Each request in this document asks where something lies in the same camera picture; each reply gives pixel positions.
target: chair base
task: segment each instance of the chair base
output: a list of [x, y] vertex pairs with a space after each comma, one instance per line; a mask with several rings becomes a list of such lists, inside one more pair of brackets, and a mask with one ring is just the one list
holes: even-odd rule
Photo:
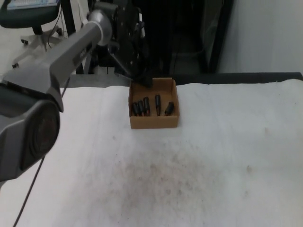
[[52, 35], [57, 32], [59, 29], [58, 26], [56, 26], [54, 29], [43, 32], [42, 35], [30, 35], [30, 36], [21, 36], [21, 42], [26, 45], [26, 48], [24, 49], [23, 53], [20, 54], [18, 57], [16, 57], [12, 62], [13, 68], [18, 68], [19, 64], [18, 62], [25, 59], [29, 55], [36, 56], [35, 50], [37, 47], [42, 47], [42, 49], [46, 52], [47, 51], [47, 45], [50, 44], [58, 44], [62, 41], [61, 38], [53, 37]]

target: office chair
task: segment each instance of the office chair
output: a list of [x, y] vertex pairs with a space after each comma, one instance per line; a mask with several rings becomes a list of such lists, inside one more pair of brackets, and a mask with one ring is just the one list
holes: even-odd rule
[[19, 67], [18, 62], [29, 55], [34, 54], [37, 47], [42, 47], [46, 51], [47, 43], [58, 44], [61, 39], [52, 37], [57, 32], [62, 35], [62, 30], [58, 26], [54, 29], [43, 32], [41, 26], [56, 20], [59, 14], [60, 2], [57, 6], [7, 10], [10, 0], [5, 0], [0, 8], [0, 26], [4, 28], [28, 28], [32, 27], [34, 35], [21, 36], [21, 42], [26, 46], [23, 53], [13, 60], [12, 67]]

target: black cylindrical object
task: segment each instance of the black cylindrical object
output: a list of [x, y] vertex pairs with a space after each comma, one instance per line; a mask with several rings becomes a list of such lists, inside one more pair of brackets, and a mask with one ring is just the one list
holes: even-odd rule
[[140, 111], [141, 116], [145, 116], [145, 108], [144, 108], [142, 100], [140, 100], [138, 102], [138, 106], [139, 106], [139, 111]]
[[170, 116], [171, 113], [175, 110], [175, 105], [173, 102], [169, 102], [169, 105], [167, 106], [165, 110], [165, 116]]
[[155, 101], [156, 101], [157, 116], [159, 117], [161, 113], [161, 96], [156, 95]]
[[137, 103], [133, 103], [133, 113], [136, 117], [140, 116], [140, 111]]
[[143, 102], [144, 102], [144, 108], [146, 110], [146, 115], [150, 116], [151, 115], [151, 108], [150, 108], [150, 102], [149, 102], [148, 97], [145, 97], [143, 99]]

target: gray robot arm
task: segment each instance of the gray robot arm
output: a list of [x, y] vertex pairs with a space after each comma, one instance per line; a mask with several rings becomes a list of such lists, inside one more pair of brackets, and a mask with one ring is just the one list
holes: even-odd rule
[[112, 25], [101, 11], [93, 11], [83, 28], [63, 40], [44, 57], [12, 70], [0, 83], [0, 187], [19, 177], [44, 157], [60, 128], [64, 83], [97, 44], [107, 45]]
[[68, 79], [97, 44], [107, 45], [111, 37], [112, 25], [107, 16], [101, 10], [93, 11], [79, 32], [63, 40], [41, 59], [6, 73], [2, 83], [51, 96], [63, 112], [59, 84]]

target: cardboard box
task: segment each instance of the cardboard box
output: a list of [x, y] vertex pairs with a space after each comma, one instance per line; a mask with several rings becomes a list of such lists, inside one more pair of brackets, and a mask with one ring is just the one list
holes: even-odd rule
[[[155, 96], [161, 96], [161, 115], [157, 116]], [[133, 114], [132, 104], [149, 98], [151, 116], [136, 117]], [[164, 116], [169, 102], [174, 102], [175, 110], [171, 116]], [[152, 88], [146, 88], [136, 83], [131, 83], [128, 97], [129, 118], [132, 129], [163, 129], [176, 128], [179, 121], [179, 101], [176, 82], [172, 78], [154, 78]]]

